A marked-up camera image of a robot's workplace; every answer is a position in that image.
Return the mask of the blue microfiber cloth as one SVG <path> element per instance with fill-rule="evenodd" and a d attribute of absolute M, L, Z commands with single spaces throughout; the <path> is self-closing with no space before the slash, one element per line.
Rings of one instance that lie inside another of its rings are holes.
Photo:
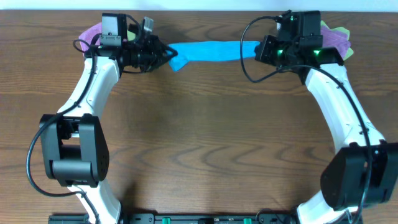
<path fill-rule="evenodd" d="M 174 72 L 189 62 L 227 62 L 241 58 L 240 41 L 183 42 L 169 47 L 177 51 L 177 56 L 169 61 Z"/>

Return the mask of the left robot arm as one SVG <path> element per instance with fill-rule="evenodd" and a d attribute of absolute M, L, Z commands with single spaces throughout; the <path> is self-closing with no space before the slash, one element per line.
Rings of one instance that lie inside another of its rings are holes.
<path fill-rule="evenodd" d="M 123 73 L 149 73 L 177 55 L 152 33 L 154 21 L 104 13 L 91 40 L 74 40 L 84 70 L 68 101 L 45 114 L 34 142 L 42 145 L 47 177 L 79 197 L 86 209 L 82 223 L 119 223 L 121 202 L 106 180 L 109 150 L 100 124 L 111 90 Z"/>

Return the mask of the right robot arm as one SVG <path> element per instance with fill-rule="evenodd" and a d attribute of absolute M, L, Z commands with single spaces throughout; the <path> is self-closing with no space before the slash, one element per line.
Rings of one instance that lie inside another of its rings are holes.
<path fill-rule="evenodd" d="M 259 60 L 293 72 L 317 101 L 335 156 L 320 177 L 320 191 L 295 211 L 297 223 L 359 223 L 366 207 L 390 200 L 397 181 L 397 144 L 387 142 L 364 112 L 335 47 L 323 43 L 318 11 L 275 17 Z"/>

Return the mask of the folded green cloth left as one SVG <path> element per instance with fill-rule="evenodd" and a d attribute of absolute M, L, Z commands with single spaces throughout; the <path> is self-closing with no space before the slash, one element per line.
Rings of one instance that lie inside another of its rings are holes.
<path fill-rule="evenodd" d="M 127 41 L 134 42 L 137 37 L 137 33 L 138 33 L 138 31 L 136 29 L 127 30 Z"/>

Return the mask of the folded purple cloth left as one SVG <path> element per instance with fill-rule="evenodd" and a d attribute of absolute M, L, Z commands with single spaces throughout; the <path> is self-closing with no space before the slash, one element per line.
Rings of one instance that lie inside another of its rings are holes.
<path fill-rule="evenodd" d="M 78 39 L 84 40 L 85 42 L 87 42 L 88 44 L 91 43 L 91 41 L 93 40 L 93 37 L 96 34 L 101 34 L 102 33 L 102 22 L 99 22 L 95 25 L 93 25 L 92 27 L 90 27 L 89 29 L 87 29 L 86 31 L 82 32 Z M 80 49 L 82 49 L 83 54 L 86 50 L 88 50 L 88 46 L 86 44 L 84 44 L 83 42 L 79 42 L 80 44 Z M 95 42 L 95 45 L 99 45 L 100 44 L 100 40 L 98 39 Z"/>

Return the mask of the black mounting rail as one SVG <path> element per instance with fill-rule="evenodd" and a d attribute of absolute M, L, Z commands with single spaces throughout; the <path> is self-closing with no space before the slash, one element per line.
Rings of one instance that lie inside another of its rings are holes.
<path fill-rule="evenodd" d="M 89 223 L 86 215 L 51 215 L 48 224 L 83 224 Z M 262 213 L 250 215 L 154 215 L 152 213 L 136 213 L 123 218 L 123 224 L 282 224 L 299 223 L 292 215 Z"/>

